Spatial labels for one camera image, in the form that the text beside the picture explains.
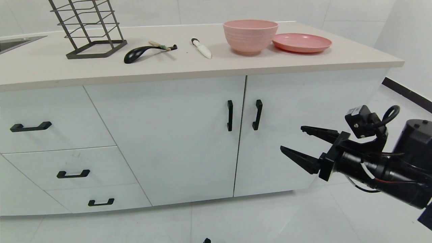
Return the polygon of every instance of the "kitchen counter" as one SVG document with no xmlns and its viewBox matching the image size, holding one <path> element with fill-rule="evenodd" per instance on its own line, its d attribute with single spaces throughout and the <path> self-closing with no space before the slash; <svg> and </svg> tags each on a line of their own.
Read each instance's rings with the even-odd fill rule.
<svg viewBox="0 0 432 243">
<path fill-rule="evenodd" d="M 333 45 L 319 54 L 269 45 L 259 55 L 241 56 L 220 24 L 122 32 L 128 45 L 108 58 L 68 60 L 72 46 L 63 32 L 0 55 L 0 184 L 8 185 L 0 187 L 2 215 L 306 189 L 316 175 L 280 146 L 314 157 L 328 151 L 330 143 L 300 127 L 346 131 L 345 113 L 367 103 L 389 69 L 404 63 L 297 22 L 280 23 L 278 32 L 321 35 Z M 198 52 L 192 37 L 212 59 Z M 148 50 L 123 63 L 129 50 L 149 40 L 179 49 Z"/>
<path fill-rule="evenodd" d="M 191 78 L 283 74 L 327 70 L 401 67 L 404 61 L 371 47 L 303 25 L 280 22 L 278 33 L 299 32 L 320 35 L 333 45 L 319 54 L 295 54 L 269 45 L 257 56 L 234 53 L 225 40 L 221 24 L 121 28 L 128 44 L 108 58 L 68 60 L 73 50 L 64 32 L 0 55 L 0 91 L 28 90 L 104 83 L 178 80 Z M 212 52 L 203 57 L 191 44 L 198 38 Z M 178 45 L 178 50 L 149 50 L 132 64 L 125 54 L 153 40 Z"/>
</svg>

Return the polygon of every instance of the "pink plate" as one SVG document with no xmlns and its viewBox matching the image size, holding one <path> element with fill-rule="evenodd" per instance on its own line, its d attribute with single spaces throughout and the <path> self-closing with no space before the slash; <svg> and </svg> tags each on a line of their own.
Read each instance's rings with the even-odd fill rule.
<svg viewBox="0 0 432 243">
<path fill-rule="evenodd" d="M 273 37 L 273 45 L 285 51 L 314 53 L 331 46 L 331 40 L 317 35 L 286 33 Z"/>
</svg>

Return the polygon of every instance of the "stainless steel sink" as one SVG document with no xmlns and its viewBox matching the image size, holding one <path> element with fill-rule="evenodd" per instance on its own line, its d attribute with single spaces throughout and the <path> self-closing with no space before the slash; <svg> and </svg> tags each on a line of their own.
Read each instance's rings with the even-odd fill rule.
<svg viewBox="0 0 432 243">
<path fill-rule="evenodd" d="M 9 40 L 1 40 L 0 41 L 0 54 L 3 54 L 7 51 L 13 50 L 20 46 L 26 45 L 30 42 L 34 42 L 36 40 L 42 39 L 44 36 L 35 36 L 35 37 L 26 37 L 26 38 L 18 38 L 18 39 L 9 39 Z"/>
</svg>

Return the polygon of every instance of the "black cabinet handle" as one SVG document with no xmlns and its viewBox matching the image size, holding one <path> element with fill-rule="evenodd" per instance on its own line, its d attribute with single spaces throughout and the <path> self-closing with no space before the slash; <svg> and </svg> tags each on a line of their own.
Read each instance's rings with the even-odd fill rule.
<svg viewBox="0 0 432 243">
<path fill-rule="evenodd" d="M 89 169 L 85 169 L 81 172 L 81 174 L 79 175 L 71 175 L 71 176 L 67 176 L 66 175 L 66 171 L 59 171 L 57 174 L 57 178 L 59 179 L 64 179 L 64 178 L 78 178 L 78 177 L 87 177 L 90 173 Z"/>
<path fill-rule="evenodd" d="M 50 127 L 52 123 L 50 121 L 44 121 L 37 127 L 25 128 L 22 124 L 15 124 L 10 128 L 11 132 L 19 132 L 19 131 L 39 131 L 46 130 Z"/>
<path fill-rule="evenodd" d="M 255 104 L 258 111 L 257 111 L 257 119 L 256 121 L 252 122 L 252 127 L 254 130 L 258 130 L 258 126 L 260 125 L 260 119 L 261 119 L 261 111 L 263 110 L 263 103 L 260 99 L 257 99 L 257 103 Z"/>
<path fill-rule="evenodd" d="M 114 198 L 108 199 L 107 203 L 95 204 L 95 202 L 96 202 L 95 200 L 90 200 L 89 201 L 89 207 L 111 205 L 114 203 Z"/>
<path fill-rule="evenodd" d="M 228 101 L 228 123 L 227 123 L 227 127 L 228 127 L 228 131 L 232 131 L 232 109 L 234 108 L 233 104 L 232 104 L 232 100 Z"/>
</svg>

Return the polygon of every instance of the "white knife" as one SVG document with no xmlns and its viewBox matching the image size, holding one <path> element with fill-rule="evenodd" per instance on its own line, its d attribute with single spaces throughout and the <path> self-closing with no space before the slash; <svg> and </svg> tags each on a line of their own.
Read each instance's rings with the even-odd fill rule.
<svg viewBox="0 0 432 243">
<path fill-rule="evenodd" d="M 212 58 L 212 53 L 210 52 L 210 50 L 206 46 L 201 45 L 200 41 L 197 38 L 192 38 L 192 44 L 197 47 L 197 49 L 201 52 L 203 56 L 208 59 Z"/>
</svg>

